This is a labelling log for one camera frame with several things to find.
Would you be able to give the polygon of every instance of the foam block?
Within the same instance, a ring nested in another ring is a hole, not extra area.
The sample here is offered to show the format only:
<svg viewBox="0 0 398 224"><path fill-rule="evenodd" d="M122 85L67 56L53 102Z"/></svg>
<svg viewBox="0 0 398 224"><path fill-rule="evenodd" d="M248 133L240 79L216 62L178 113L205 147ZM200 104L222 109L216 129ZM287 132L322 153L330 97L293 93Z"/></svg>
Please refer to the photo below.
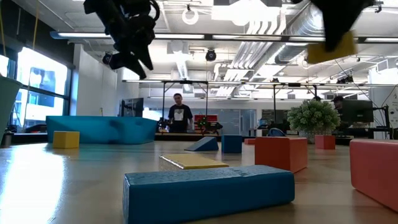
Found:
<svg viewBox="0 0 398 224"><path fill-rule="evenodd" d="M218 143L216 137L203 137L195 144L191 145L187 151L218 151Z"/></svg>
<svg viewBox="0 0 398 224"><path fill-rule="evenodd" d="M349 154L353 187L398 212L398 141L351 140Z"/></svg>
<svg viewBox="0 0 398 224"><path fill-rule="evenodd" d="M223 153L242 153L242 136L224 134L221 137L221 151Z"/></svg>
<svg viewBox="0 0 398 224"><path fill-rule="evenodd" d="M308 164L307 139L258 137L254 147L254 163L298 172Z"/></svg>
<svg viewBox="0 0 398 224"><path fill-rule="evenodd" d="M315 147L317 149L336 149L335 136L316 135Z"/></svg>
<svg viewBox="0 0 398 224"><path fill-rule="evenodd" d="M78 149L80 133L76 131L54 131L54 149Z"/></svg>
<svg viewBox="0 0 398 224"><path fill-rule="evenodd" d="M198 154L167 154L159 157L159 170L163 171L217 167L229 167L229 165Z"/></svg>
<svg viewBox="0 0 398 224"><path fill-rule="evenodd" d="M267 166L133 173L124 178L124 223L181 223L293 199L293 173Z"/></svg>
<svg viewBox="0 0 398 224"><path fill-rule="evenodd" d="M245 144L255 144L256 143L256 139L245 139L244 143Z"/></svg>
<svg viewBox="0 0 398 224"><path fill-rule="evenodd" d="M144 144L155 139L157 121L135 117L47 116L49 142L54 131L78 131L82 144Z"/></svg>

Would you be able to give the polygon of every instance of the floor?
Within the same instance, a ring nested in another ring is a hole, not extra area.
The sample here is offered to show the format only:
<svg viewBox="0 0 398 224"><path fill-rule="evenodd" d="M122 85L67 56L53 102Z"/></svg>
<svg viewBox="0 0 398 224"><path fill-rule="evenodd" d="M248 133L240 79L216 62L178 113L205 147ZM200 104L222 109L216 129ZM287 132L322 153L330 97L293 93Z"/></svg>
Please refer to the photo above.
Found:
<svg viewBox="0 0 398 224"><path fill-rule="evenodd" d="M124 173L156 171L161 154L192 153L182 150L191 144L82 145L66 154L46 144L0 149L0 223L123 223ZM241 155L204 155L231 166L254 163L253 146ZM348 147L309 147L309 166L295 181L291 204L193 223L398 223L398 213L352 188Z"/></svg>

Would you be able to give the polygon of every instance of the yellow object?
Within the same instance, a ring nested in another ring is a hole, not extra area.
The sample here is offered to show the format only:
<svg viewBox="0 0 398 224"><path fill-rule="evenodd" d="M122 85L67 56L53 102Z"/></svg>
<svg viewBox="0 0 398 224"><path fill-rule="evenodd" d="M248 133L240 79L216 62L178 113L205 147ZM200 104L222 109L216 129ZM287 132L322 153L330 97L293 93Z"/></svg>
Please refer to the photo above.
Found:
<svg viewBox="0 0 398 224"><path fill-rule="evenodd" d="M358 53L356 44L354 42L354 32L347 32L336 49L332 52L325 50L325 43L319 44L308 44L308 63L316 64L321 62L327 62L336 58L346 57Z"/></svg>
<svg viewBox="0 0 398 224"><path fill-rule="evenodd" d="M78 149L80 133L77 131L54 131L54 149Z"/></svg>
<svg viewBox="0 0 398 224"><path fill-rule="evenodd" d="M160 156L160 170L181 170L181 169L206 169L229 167L220 161L204 158L198 154L167 154Z"/></svg>

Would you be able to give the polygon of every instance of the blue foam ramp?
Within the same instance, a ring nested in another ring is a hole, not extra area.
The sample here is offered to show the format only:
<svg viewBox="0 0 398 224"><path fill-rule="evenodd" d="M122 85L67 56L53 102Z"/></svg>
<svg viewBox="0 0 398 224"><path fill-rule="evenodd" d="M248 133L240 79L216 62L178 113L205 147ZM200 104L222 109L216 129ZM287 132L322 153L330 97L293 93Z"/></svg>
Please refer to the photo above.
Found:
<svg viewBox="0 0 398 224"><path fill-rule="evenodd" d="M155 139L157 121L135 117L48 116L49 142L54 131L78 131L82 144L144 144Z"/></svg>
<svg viewBox="0 0 398 224"><path fill-rule="evenodd" d="M125 224L181 223L294 200L294 175L268 166L126 174Z"/></svg>
<svg viewBox="0 0 398 224"><path fill-rule="evenodd" d="M224 134L221 137L221 151L223 153L242 153L242 136Z"/></svg>
<svg viewBox="0 0 398 224"><path fill-rule="evenodd" d="M216 137L203 137L195 144L191 145L187 151L218 151L218 143Z"/></svg>

